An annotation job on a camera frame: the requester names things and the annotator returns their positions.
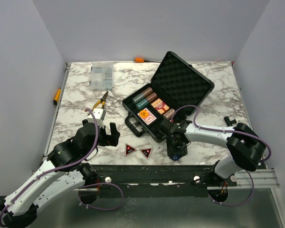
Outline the blue small blind button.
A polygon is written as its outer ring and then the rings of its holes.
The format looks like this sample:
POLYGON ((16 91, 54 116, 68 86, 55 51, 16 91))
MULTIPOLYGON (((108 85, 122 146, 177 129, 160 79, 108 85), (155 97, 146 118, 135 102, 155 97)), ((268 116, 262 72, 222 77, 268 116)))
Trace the blue small blind button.
POLYGON ((178 154, 174 154, 174 155, 172 156, 172 160, 173 160, 173 161, 178 161, 180 158, 181 158, 181 156, 178 155, 178 154))

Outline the all-in triangle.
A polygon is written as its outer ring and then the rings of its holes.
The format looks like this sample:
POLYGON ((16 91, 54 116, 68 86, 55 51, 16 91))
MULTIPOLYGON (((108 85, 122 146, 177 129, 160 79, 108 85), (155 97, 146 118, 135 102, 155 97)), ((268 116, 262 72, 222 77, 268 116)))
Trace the all-in triangle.
POLYGON ((150 158, 151 153, 152 153, 152 148, 140 149, 140 152, 148 160, 150 158))
POLYGON ((129 144, 125 144, 125 156, 128 156, 132 153, 134 153, 135 151, 137 151, 134 147, 132 147, 131 145, 129 144))

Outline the white poker chip stack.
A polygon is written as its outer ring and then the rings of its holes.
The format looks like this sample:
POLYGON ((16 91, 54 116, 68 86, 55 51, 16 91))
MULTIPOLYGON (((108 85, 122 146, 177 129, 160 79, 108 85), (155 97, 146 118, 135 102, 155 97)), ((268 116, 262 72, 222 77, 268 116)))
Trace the white poker chip stack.
POLYGON ((174 113, 175 110, 171 108, 166 113, 163 114, 163 117, 165 117, 167 120, 170 120, 173 117, 174 113))

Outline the green chip stack front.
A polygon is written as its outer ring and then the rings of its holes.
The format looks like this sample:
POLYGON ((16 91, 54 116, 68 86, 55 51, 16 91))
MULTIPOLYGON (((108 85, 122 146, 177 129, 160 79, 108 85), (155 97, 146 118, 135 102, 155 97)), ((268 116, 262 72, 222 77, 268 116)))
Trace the green chip stack front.
POLYGON ((143 100, 141 100, 140 102, 138 102, 135 106, 138 110, 142 110, 143 108, 145 108, 147 105, 149 104, 149 101, 145 98, 143 100))

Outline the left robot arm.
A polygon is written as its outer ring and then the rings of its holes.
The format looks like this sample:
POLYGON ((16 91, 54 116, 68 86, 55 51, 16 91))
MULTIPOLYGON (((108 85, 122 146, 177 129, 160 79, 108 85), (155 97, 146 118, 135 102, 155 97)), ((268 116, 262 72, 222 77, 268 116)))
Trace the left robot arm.
POLYGON ((76 188, 99 186, 97 171, 87 162, 99 146, 118 145, 120 133, 110 123, 111 133, 98 122, 83 120, 75 136, 57 144, 39 169, 16 191, 0 196, 0 227, 26 228, 51 200, 76 188))

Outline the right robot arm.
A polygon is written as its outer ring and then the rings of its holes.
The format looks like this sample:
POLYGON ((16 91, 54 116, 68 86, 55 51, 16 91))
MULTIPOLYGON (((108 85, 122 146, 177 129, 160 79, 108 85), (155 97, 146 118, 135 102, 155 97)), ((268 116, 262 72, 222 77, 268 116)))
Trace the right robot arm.
POLYGON ((173 161, 187 155, 187 146, 192 142, 213 144, 229 150, 230 155, 218 160, 211 168, 209 181, 214 186, 220 186, 235 172, 255 171, 267 148, 244 123, 238 123, 235 127, 211 128, 187 120, 179 124, 164 120, 160 128, 166 136, 168 157, 173 161))

